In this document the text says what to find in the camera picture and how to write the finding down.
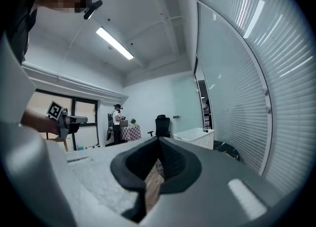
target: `wooden floor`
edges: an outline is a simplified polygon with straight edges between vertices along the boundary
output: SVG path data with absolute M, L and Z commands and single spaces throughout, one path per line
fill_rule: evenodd
M 146 183 L 146 211 L 147 213 L 153 208 L 158 201 L 160 185 L 164 182 L 163 177 L 158 173 L 155 165 L 151 169 L 147 178 Z

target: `laptop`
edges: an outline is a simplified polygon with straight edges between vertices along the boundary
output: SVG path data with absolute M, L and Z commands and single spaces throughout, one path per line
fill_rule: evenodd
M 127 121 L 127 120 L 122 120 L 122 121 L 120 122 L 120 126 L 121 126 L 121 128 L 127 127 L 127 126 L 128 126 L 128 121 Z

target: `chair backrest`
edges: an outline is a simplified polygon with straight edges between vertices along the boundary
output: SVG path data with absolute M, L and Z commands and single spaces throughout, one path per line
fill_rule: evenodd
M 156 118 L 156 135 L 164 135 L 169 132 L 170 118 L 161 114 Z

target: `headset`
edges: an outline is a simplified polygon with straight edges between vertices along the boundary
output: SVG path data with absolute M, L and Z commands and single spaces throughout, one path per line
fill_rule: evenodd
M 102 0 L 98 0 L 98 1 L 95 2 L 92 6 L 86 8 L 86 9 L 84 10 L 84 16 L 83 16 L 83 18 L 84 18 L 85 20 L 88 20 L 88 19 L 92 16 L 92 14 L 93 14 L 99 7 L 102 6 L 102 4 L 103 4 Z

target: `doorway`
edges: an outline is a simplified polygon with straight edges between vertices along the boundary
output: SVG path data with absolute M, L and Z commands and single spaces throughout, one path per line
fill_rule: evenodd
M 204 73 L 198 61 L 198 58 L 196 60 L 195 76 L 196 76 L 198 91 L 199 91 L 200 99 L 201 99 L 201 109 L 202 109 L 202 114 L 203 114 L 204 128 L 213 129 L 212 110 L 211 110 L 209 94 L 207 91 L 207 82 L 205 81 Z

